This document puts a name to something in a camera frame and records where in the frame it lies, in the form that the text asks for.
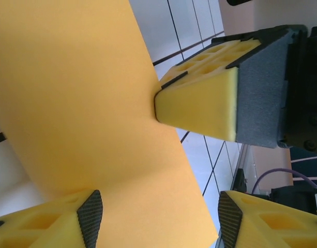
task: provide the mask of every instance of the screw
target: screw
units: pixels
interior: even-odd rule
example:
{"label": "screw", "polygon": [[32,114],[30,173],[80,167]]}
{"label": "screw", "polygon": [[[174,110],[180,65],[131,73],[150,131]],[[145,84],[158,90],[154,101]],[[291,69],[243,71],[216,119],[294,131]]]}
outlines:
{"label": "screw", "polygon": [[309,123],[313,126],[317,126],[317,115],[311,115],[309,117]]}
{"label": "screw", "polygon": [[317,149],[315,143],[310,139],[304,141],[303,146],[308,151],[315,151]]}

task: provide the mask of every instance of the yellow foam block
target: yellow foam block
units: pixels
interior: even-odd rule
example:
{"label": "yellow foam block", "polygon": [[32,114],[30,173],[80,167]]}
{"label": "yellow foam block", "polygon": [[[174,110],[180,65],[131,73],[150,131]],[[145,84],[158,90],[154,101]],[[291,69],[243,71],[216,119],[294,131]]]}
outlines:
{"label": "yellow foam block", "polygon": [[46,197],[101,191],[97,247],[217,239],[159,89],[128,1],[0,1],[0,127]]}
{"label": "yellow foam block", "polygon": [[[236,248],[317,248],[317,215],[236,191],[227,191],[227,195],[242,212]],[[222,229],[230,220],[222,235],[231,240],[237,210],[226,200],[219,204],[225,210],[219,216]]]}
{"label": "yellow foam block", "polygon": [[[93,190],[86,190],[0,217],[0,248],[85,248],[84,240],[88,244],[95,232],[97,235],[97,230],[92,227],[99,225],[102,217],[102,202],[99,204],[101,214],[95,215],[99,207],[96,201],[86,211],[77,214],[92,194]],[[81,229],[78,219],[81,215],[92,218],[90,227],[84,225],[85,228]]]}
{"label": "yellow foam block", "polygon": [[172,67],[162,78],[162,85],[182,73],[188,74],[156,95],[157,119],[174,127],[235,141],[238,69],[225,68],[258,45],[258,40],[229,41]]}

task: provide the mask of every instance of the yellow foam sheet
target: yellow foam sheet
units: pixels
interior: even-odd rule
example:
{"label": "yellow foam sheet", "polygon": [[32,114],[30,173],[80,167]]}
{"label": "yellow foam sheet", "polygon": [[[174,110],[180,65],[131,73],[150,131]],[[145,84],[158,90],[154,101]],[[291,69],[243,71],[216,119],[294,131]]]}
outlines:
{"label": "yellow foam sheet", "polygon": [[99,189],[98,247],[217,238],[126,0],[0,1],[0,127],[48,198]]}

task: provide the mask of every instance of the yellow foam wedge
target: yellow foam wedge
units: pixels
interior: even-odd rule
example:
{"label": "yellow foam wedge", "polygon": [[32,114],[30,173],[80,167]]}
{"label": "yellow foam wedge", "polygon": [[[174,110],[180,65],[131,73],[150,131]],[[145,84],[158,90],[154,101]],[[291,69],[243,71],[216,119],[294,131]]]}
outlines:
{"label": "yellow foam wedge", "polygon": [[98,189],[97,247],[218,237],[127,0],[0,1],[0,127],[47,199]]}
{"label": "yellow foam wedge", "polygon": [[172,67],[155,97],[157,119],[164,124],[236,140],[238,68],[226,66],[260,45],[258,40],[209,46]]}
{"label": "yellow foam wedge", "polygon": [[218,205],[226,248],[317,248],[317,215],[236,191]]}
{"label": "yellow foam wedge", "polygon": [[0,217],[0,248],[94,248],[103,206],[86,190]]}

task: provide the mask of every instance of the purple cable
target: purple cable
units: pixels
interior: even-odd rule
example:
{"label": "purple cable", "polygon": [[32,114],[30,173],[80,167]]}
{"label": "purple cable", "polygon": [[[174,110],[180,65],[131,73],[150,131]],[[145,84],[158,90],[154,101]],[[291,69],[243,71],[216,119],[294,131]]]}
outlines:
{"label": "purple cable", "polygon": [[294,174],[295,176],[298,176],[298,177],[303,178],[304,181],[308,182],[308,183],[309,183],[311,186],[313,186],[314,188],[317,188],[317,184],[315,184],[313,181],[311,181],[308,177],[306,177],[305,175],[303,175],[303,174],[300,173],[300,172],[297,172],[297,171],[292,170],[292,169],[276,168],[276,169],[270,169],[270,170],[266,171],[265,173],[263,173],[263,175],[261,175],[261,176],[257,179],[257,181],[256,181],[256,183],[255,183],[255,185],[254,185],[254,187],[253,187],[253,189],[252,189],[252,191],[251,191],[251,194],[253,194],[253,192],[255,191],[256,187],[258,186],[258,184],[260,183],[260,181],[263,179],[263,177],[265,177],[267,174],[270,174],[270,173],[273,173],[273,172],[288,172],[288,173],[292,173],[292,174]]}

